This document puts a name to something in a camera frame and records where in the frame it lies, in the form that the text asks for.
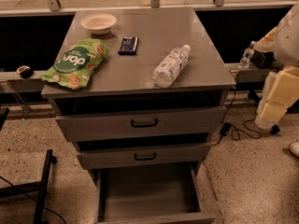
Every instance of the drawer handle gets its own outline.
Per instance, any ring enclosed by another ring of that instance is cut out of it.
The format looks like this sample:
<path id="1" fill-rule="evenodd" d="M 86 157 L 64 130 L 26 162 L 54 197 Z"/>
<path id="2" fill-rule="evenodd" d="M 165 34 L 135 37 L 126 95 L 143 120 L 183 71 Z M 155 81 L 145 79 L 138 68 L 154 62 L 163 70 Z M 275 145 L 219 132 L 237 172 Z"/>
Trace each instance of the drawer handle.
<path id="1" fill-rule="evenodd" d="M 147 128 L 147 127 L 154 127 L 158 124 L 158 119 L 155 119 L 152 123 L 148 124 L 137 124 L 136 121 L 133 119 L 131 120 L 131 126 L 134 128 Z"/>
<path id="2" fill-rule="evenodd" d="M 153 152 L 150 155 L 134 155 L 134 158 L 136 161 L 153 161 L 154 159 L 156 159 L 157 154 L 155 152 Z"/>

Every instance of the plug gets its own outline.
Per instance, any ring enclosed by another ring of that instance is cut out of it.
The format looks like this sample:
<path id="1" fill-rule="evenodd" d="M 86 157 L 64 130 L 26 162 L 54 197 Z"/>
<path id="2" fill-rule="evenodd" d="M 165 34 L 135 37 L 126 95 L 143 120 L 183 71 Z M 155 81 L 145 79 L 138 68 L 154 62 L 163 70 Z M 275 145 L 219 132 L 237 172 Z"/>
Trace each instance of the plug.
<path id="1" fill-rule="evenodd" d="M 221 136 L 224 137 L 230 131 L 232 124 L 225 122 L 221 128 Z"/>

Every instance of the bag of chips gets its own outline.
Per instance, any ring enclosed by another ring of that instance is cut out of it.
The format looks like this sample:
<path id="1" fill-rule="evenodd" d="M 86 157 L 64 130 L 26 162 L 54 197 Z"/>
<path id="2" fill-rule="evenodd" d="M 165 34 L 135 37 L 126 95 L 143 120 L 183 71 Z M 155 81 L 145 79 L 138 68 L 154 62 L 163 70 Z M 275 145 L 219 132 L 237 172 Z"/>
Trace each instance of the bag of chips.
<path id="1" fill-rule="evenodd" d="M 86 87 L 94 70 L 107 55 L 108 48 L 99 39 L 86 38 L 72 46 L 40 78 L 72 90 Z"/>

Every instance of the black cable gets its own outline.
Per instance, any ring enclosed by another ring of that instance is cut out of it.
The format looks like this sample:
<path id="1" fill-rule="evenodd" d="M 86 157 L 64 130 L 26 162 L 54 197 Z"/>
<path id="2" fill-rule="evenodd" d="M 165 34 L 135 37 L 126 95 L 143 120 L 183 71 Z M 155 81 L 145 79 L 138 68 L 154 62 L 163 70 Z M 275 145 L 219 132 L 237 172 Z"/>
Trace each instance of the black cable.
<path id="1" fill-rule="evenodd" d="M 229 109 L 231 108 L 231 106 L 232 106 L 234 100 L 235 100 L 235 88 L 234 88 L 234 97 L 233 97 L 233 100 L 232 100 L 231 103 L 228 105 L 228 107 L 227 107 L 227 109 L 226 109 L 226 111 L 225 111 L 225 113 L 224 113 L 224 116 L 223 116 L 223 118 L 222 118 L 221 123 L 223 123 L 223 121 L 224 121 L 224 119 L 225 119 L 225 117 L 226 117 L 226 114 L 227 114 L 227 112 L 229 111 Z"/>
<path id="2" fill-rule="evenodd" d="M 224 122 L 224 119 L 225 119 L 225 117 L 226 117 L 226 114 L 227 114 L 227 112 L 229 111 L 229 109 L 231 108 L 231 106 L 232 106 L 234 100 L 235 100 L 235 89 L 234 89 L 234 97 L 233 97 L 233 100 L 232 100 L 231 103 L 228 105 L 228 107 L 227 107 L 227 109 L 226 109 L 226 111 L 225 111 L 225 113 L 224 113 L 224 115 L 223 115 L 223 118 L 222 118 L 222 120 L 221 120 L 221 124 Z M 226 136 L 226 135 L 223 135 L 223 134 L 222 134 L 221 137 L 220 137 L 220 139 L 219 139 L 219 141 L 218 141 L 216 144 L 212 145 L 212 146 L 217 146 L 217 145 L 221 142 L 221 140 L 222 140 L 222 138 L 223 138 L 224 136 Z"/>
<path id="3" fill-rule="evenodd" d="M 20 194 L 24 194 L 26 197 L 30 198 L 31 200 L 33 200 L 34 202 L 37 203 L 37 200 L 35 198 L 33 198 L 32 196 L 28 195 L 27 193 L 22 192 L 20 189 L 18 189 L 16 186 L 14 186 L 11 182 L 9 182 L 8 180 L 6 180 L 5 178 L 3 178 L 2 176 L 0 176 L 0 179 L 2 179 L 3 181 L 7 182 L 11 187 L 13 187 L 14 189 L 16 189 Z M 64 220 L 64 218 L 62 216 L 60 216 L 58 213 L 50 210 L 49 208 L 47 208 L 46 206 L 44 206 L 44 209 L 47 210 L 48 212 L 53 213 L 54 215 L 56 215 L 57 217 L 59 217 L 64 224 L 66 224 L 66 221 Z"/>
<path id="4" fill-rule="evenodd" d="M 236 128 L 233 124 L 231 124 L 231 125 L 234 127 L 234 129 L 231 130 L 231 136 L 232 136 L 232 138 L 233 138 L 234 140 L 236 140 L 236 141 L 237 141 L 237 140 L 240 140 L 240 138 L 241 138 L 240 132 L 242 132 L 242 133 L 244 133 L 245 135 L 247 135 L 247 136 L 250 137 L 250 138 L 253 138 L 253 139 L 260 139 L 260 138 L 262 137 L 262 134 L 261 134 L 260 132 L 258 132 L 258 131 L 254 131 L 254 130 L 252 130 L 251 128 L 249 128 L 248 126 L 246 126 L 246 123 L 251 122 L 251 121 L 254 121 L 254 119 L 249 119 L 249 120 L 244 121 L 244 122 L 243 122 L 243 126 L 244 126 L 247 130 L 249 130 L 249 131 L 251 131 L 251 132 L 254 132 L 254 133 L 257 133 L 257 134 L 258 134 L 257 137 L 255 137 L 255 136 L 253 136 L 253 135 L 251 135 L 251 134 L 249 134 L 249 133 L 247 133 L 247 132 L 245 132 L 245 131 L 243 131 L 243 130 L 241 130 L 241 129 L 238 129 L 238 128 Z"/>
<path id="5" fill-rule="evenodd" d="M 221 138 L 219 139 L 219 141 L 216 143 L 216 144 L 214 144 L 214 145 L 212 145 L 212 146 L 217 146 L 220 142 L 221 142 L 221 139 L 224 137 L 224 135 L 221 135 Z"/>

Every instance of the power cord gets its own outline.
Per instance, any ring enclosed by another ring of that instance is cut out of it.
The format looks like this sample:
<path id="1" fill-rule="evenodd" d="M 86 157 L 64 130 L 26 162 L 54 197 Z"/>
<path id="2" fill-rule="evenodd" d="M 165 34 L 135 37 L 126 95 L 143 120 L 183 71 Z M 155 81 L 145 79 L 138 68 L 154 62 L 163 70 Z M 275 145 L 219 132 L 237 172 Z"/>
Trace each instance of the power cord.
<path id="1" fill-rule="evenodd" d="M 234 100 L 235 100 L 235 89 L 234 89 L 234 97 L 233 97 L 233 100 L 232 100 L 231 103 L 228 105 L 228 107 L 227 107 L 227 109 L 226 109 L 226 111 L 225 111 L 225 113 L 224 113 L 224 115 L 223 115 L 223 117 L 222 117 L 221 124 L 224 122 L 224 119 L 225 119 L 225 117 L 226 117 L 226 115 L 227 115 L 227 112 L 230 110 L 230 108 L 231 108 L 231 106 L 232 106 Z M 222 138 L 223 138 L 224 136 L 226 136 L 227 133 L 229 132 L 231 126 L 232 126 L 232 125 L 229 124 L 229 123 L 227 123 L 227 122 L 224 123 L 224 125 L 223 125 L 222 128 L 221 128 L 221 137 L 220 137 L 220 139 L 218 140 L 218 142 L 217 142 L 216 144 L 214 144 L 214 145 L 212 145 L 212 146 L 217 146 L 217 145 L 221 142 Z"/>
<path id="2" fill-rule="evenodd" d="M 234 89 L 234 97 L 233 97 L 233 100 L 232 100 L 232 102 L 229 104 L 228 108 L 226 109 L 225 114 L 224 114 L 224 116 L 223 116 L 223 118 L 222 118 L 221 123 L 224 122 L 224 119 L 225 119 L 225 117 L 226 117 L 226 115 L 227 115 L 227 112 L 228 112 L 229 109 L 231 108 L 231 106 L 232 106 L 234 100 L 235 100 L 235 89 Z M 249 134 L 249 133 L 247 133 L 247 132 L 245 132 L 245 131 L 243 131 L 243 130 L 241 130 L 241 129 L 236 128 L 233 124 L 231 124 L 231 123 L 229 123 L 229 122 L 225 122 L 225 123 L 223 124 L 222 128 L 221 128 L 221 131 L 220 131 L 221 137 L 220 137 L 219 141 L 218 141 L 216 144 L 213 144 L 212 146 L 217 146 L 217 145 L 221 142 L 222 138 L 225 137 L 225 136 L 228 134 L 228 132 L 230 131 L 231 127 L 234 128 L 233 130 L 231 130 L 231 136 L 232 136 L 232 138 L 233 138 L 234 140 L 236 140 L 236 141 L 237 141 L 237 140 L 240 140 L 240 138 L 241 138 L 240 133 L 244 133 L 245 135 L 247 135 L 248 137 L 253 138 L 253 139 L 260 139 L 260 138 L 262 137 L 262 134 L 261 134 L 260 132 L 258 132 L 258 131 L 252 130 L 251 128 L 249 128 L 249 127 L 246 125 L 248 122 L 251 122 L 251 121 L 254 121 L 254 119 L 249 119 L 249 120 L 244 121 L 244 122 L 243 122 L 243 126 L 244 126 L 247 130 L 249 130 L 249 131 L 251 131 L 251 132 L 254 132 L 254 133 L 257 133 L 258 136 L 253 136 L 253 135 L 251 135 L 251 134 Z"/>
<path id="3" fill-rule="evenodd" d="M 234 129 L 231 130 L 231 136 L 232 136 L 232 138 L 233 138 L 234 140 L 236 140 L 236 141 L 237 141 L 237 140 L 240 140 L 240 138 L 241 138 L 240 132 L 242 132 L 242 133 L 244 133 L 245 135 L 247 135 L 247 136 L 250 137 L 250 138 L 253 138 L 253 139 L 260 139 L 260 138 L 262 137 L 262 134 L 261 134 L 260 132 L 258 132 L 258 131 L 254 131 L 254 130 L 252 130 L 251 128 L 249 128 L 248 126 L 246 126 L 246 124 L 247 124 L 248 122 L 251 122 L 251 121 L 254 121 L 254 119 L 249 119 L 249 120 L 244 121 L 244 122 L 243 122 L 243 126 L 244 126 L 247 130 L 249 130 L 249 131 L 251 131 L 251 132 L 254 132 L 254 133 L 257 133 L 257 134 L 258 134 L 257 137 L 255 137 L 255 136 L 253 136 L 253 135 L 251 135 L 251 134 L 249 134 L 249 133 L 247 133 L 247 132 L 245 132 L 245 131 L 243 131 L 243 130 L 241 130 L 241 129 L 238 129 L 238 128 L 236 128 L 233 124 L 231 124 L 231 125 L 234 127 Z"/>
<path id="4" fill-rule="evenodd" d="M 35 198 L 33 198 L 32 196 L 28 195 L 27 193 L 22 192 L 20 189 L 18 189 L 16 186 L 14 186 L 11 182 L 9 182 L 8 180 L 6 180 L 2 176 L 0 176 L 0 179 L 2 179 L 3 181 L 7 182 L 11 187 L 13 187 L 14 189 L 16 189 L 20 194 L 24 194 L 25 196 L 27 196 L 28 198 L 30 198 L 31 200 L 33 200 L 34 202 L 37 203 L 37 200 Z M 50 210 L 49 208 L 47 208 L 45 206 L 44 206 L 44 209 L 47 210 L 48 212 L 53 213 L 57 217 L 59 217 L 63 221 L 63 223 L 66 224 L 66 221 L 64 220 L 64 218 L 62 216 L 60 216 L 58 213 Z"/>

